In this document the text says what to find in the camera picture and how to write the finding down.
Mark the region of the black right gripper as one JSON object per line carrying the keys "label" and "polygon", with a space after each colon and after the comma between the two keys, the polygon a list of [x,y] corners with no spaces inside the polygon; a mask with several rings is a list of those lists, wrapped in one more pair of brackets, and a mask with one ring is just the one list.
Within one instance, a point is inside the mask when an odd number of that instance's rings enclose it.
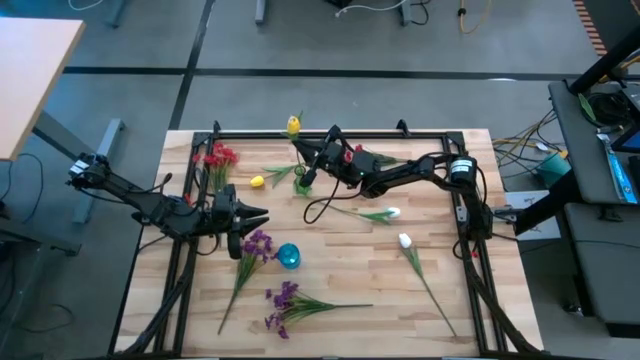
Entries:
{"label": "black right gripper", "polygon": [[352,147],[342,142],[343,134],[339,126],[333,125],[327,133],[327,142],[323,140],[297,139],[292,144],[304,160],[319,158],[319,167],[332,175],[347,175],[350,162],[345,155]]}

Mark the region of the dark desk foot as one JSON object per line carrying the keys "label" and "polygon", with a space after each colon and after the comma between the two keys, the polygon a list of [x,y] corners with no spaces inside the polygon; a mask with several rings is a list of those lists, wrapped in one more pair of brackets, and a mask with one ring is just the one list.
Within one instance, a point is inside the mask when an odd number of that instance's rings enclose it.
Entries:
{"label": "dark desk foot", "polygon": [[29,227],[17,220],[12,220],[9,217],[5,203],[0,201],[0,242],[4,241],[46,245],[64,252],[67,256],[76,256],[81,249],[80,244],[47,234],[43,230]]}

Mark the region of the black slanted table leg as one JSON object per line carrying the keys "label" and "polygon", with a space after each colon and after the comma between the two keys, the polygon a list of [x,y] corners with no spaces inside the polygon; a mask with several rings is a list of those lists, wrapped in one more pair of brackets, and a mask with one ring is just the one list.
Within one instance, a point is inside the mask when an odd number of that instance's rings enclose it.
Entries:
{"label": "black slanted table leg", "polygon": [[568,203],[582,201],[581,192],[573,170],[562,176],[549,189],[549,194],[520,211],[514,223],[514,233],[520,235],[539,223],[554,217]]}

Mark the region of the white artificial tulip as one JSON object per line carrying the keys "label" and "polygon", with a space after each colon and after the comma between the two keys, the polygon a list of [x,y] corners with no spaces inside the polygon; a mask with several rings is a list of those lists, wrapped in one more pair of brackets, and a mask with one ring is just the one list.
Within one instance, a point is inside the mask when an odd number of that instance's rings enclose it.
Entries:
{"label": "white artificial tulip", "polygon": [[330,208],[343,214],[364,218],[371,222],[381,223],[384,225],[389,225],[392,219],[398,218],[401,215],[401,210],[397,207],[389,207],[384,211],[373,213],[361,213],[352,210],[341,209],[332,205],[330,205]]}
{"label": "white artificial tulip", "polygon": [[413,241],[411,240],[410,236],[408,234],[406,234],[406,233],[400,233],[398,235],[398,240],[399,240],[399,244],[400,244],[402,253],[406,257],[406,259],[409,261],[409,263],[411,264],[411,267],[413,268],[413,270],[416,273],[416,275],[421,280],[421,282],[422,282],[427,294],[429,295],[429,297],[431,298],[432,302],[436,306],[436,309],[438,310],[438,312],[440,313],[441,317],[445,321],[445,323],[448,326],[449,330],[451,331],[452,335],[454,337],[457,337],[458,336],[457,332],[455,331],[454,327],[452,326],[451,322],[449,321],[448,317],[446,316],[445,312],[443,311],[443,309],[440,306],[439,302],[437,301],[435,295],[433,294],[429,284],[426,281],[426,278],[425,278],[425,275],[424,275],[424,271],[423,271],[423,268],[422,268],[422,265],[421,265],[421,262],[420,262],[419,252],[418,252],[417,247],[413,244]]}

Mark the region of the green glass vase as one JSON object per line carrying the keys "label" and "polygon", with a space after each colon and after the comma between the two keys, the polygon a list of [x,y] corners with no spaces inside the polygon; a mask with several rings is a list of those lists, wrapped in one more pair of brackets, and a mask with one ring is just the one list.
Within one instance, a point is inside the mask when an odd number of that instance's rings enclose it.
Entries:
{"label": "green glass vase", "polygon": [[293,182],[293,188],[297,195],[308,197],[312,191],[312,187],[310,185],[302,184],[302,178],[305,173],[306,169],[303,165],[296,165],[294,167],[295,180]]}

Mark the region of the yellow artificial tulip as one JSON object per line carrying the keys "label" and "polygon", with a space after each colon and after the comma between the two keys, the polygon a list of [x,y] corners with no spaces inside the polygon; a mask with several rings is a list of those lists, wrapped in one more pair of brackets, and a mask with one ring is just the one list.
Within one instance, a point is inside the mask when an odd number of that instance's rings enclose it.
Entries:
{"label": "yellow artificial tulip", "polygon": [[[297,115],[290,115],[287,123],[286,123],[286,131],[284,135],[291,141],[294,142],[298,139],[300,131],[301,131],[301,118],[303,116],[303,111],[300,111]],[[302,176],[305,173],[305,166],[303,161],[301,160],[300,151],[297,148],[294,148],[296,155],[296,163],[294,165],[289,166],[289,170],[292,171],[296,176]]]}
{"label": "yellow artificial tulip", "polygon": [[258,188],[258,187],[264,186],[266,183],[266,180],[268,178],[271,178],[272,187],[275,188],[285,177],[288,176],[289,173],[294,171],[296,168],[297,168],[297,165],[265,167],[263,168],[263,171],[267,172],[267,175],[254,176],[250,180],[250,185],[253,188]]}

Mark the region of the purple artificial flower bunch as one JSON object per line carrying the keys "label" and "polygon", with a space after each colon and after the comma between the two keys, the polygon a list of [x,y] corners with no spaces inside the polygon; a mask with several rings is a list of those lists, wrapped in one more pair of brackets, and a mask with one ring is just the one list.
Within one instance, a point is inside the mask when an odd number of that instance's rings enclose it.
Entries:
{"label": "purple artificial flower bunch", "polygon": [[218,335],[222,333],[234,303],[244,285],[258,270],[260,270],[274,257],[272,237],[262,230],[256,230],[248,240],[244,240],[241,250],[242,257],[237,263],[233,291],[222,321],[219,325],[217,331]]}
{"label": "purple artificial flower bunch", "polygon": [[277,294],[265,290],[274,311],[264,318],[267,330],[275,331],[281,339],[289,339],[288,328],[294,323],[318,313],[337,309],[371,307],[371,304],[334,304],[304,294],[297,283],[284,281]]}

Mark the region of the light wooden desk top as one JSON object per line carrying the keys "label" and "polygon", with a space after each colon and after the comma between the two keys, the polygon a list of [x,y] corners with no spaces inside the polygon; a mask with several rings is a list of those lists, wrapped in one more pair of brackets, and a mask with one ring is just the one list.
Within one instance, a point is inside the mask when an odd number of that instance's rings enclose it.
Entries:
{"label": "light wooden desk top", "polygon": [[44,111],[85,24],[0,17],[0,160],[15,160]]}

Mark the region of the teal cup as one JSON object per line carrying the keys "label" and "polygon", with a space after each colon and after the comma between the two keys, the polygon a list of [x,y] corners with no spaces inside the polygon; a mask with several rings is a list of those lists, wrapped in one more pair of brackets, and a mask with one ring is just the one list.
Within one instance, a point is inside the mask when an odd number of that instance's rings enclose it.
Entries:
{"label": "teal cup", "polygon": [[535,169],[541,183],[549,188],[572,169],[568,160],[560,153],[547,156]]}

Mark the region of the black diagonal post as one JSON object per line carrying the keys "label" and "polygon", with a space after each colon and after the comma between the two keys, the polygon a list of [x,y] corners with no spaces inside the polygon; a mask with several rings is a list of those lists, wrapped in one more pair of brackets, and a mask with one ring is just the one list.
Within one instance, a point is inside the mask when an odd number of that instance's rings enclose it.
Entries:
{"label": "black diagonal post", "polygon": [[577,95],[588,90],[615,67],[630,59],[631,55],[638,49],[640,49],[640,25],[630,31],[577,80],[571,83],[568,87],[569,92]]}

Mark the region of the grey side table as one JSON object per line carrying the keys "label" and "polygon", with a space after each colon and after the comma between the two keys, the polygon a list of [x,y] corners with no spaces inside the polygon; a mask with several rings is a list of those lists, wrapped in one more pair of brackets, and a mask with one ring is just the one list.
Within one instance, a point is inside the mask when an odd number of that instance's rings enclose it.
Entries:
{"label": "grey side table", "polygon": [[616,192],[603,143],[582,113],[579,98],[564,81],[548,85],[551,103],[568,149],[572,171],[587,203],[625,205]]}

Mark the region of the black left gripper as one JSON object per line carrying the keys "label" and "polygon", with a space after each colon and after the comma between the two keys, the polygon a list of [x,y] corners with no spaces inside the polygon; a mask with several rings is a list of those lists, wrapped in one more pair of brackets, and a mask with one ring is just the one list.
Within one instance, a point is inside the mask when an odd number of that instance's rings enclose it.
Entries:
{"label": "black left gripper", "polygon": [[215,193],[210,213],[212,234],[235,232],[240,238],[245,238],[269,221],[268,217],[261,217],[268,213],[267,209],[236,201],[236,189],[233,184],[225,185]]}

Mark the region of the grey metal desk leg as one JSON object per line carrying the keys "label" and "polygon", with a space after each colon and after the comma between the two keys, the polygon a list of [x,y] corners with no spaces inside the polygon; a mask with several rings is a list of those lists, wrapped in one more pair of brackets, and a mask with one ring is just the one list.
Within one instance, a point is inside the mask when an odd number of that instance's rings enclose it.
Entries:
{"label": "grey metal desk leg", "polygon": [[93,153],[109,157],[124,129],[125,124],[121,119],[112,119],[99,146],[94,149],[46,111],[43,111],[40,113],[32,132],[71,160],[77,160],[81,153]]}

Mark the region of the dark tablet screen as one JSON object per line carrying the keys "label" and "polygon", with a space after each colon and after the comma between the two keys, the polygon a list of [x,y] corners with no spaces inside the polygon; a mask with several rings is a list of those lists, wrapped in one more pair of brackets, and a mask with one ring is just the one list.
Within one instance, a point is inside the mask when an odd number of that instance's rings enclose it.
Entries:
{"label": "dark tablet screen", "polygon": [[640,125],[625,130],[612,143],[612,149],[616,152],[640,153]]}

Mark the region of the blue flat strip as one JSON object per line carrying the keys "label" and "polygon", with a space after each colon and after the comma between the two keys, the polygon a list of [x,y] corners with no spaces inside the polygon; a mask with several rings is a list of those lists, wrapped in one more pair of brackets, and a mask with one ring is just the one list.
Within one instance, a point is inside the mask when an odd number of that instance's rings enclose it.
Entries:
{"label": "blue flat strip", "polygon": [[619,200],[625,204],[637,205],[638,200],[632,189],[632,184],[612,148],[610,138],[604,133],[597,133],[596,137],[603,145],[614,188]]}

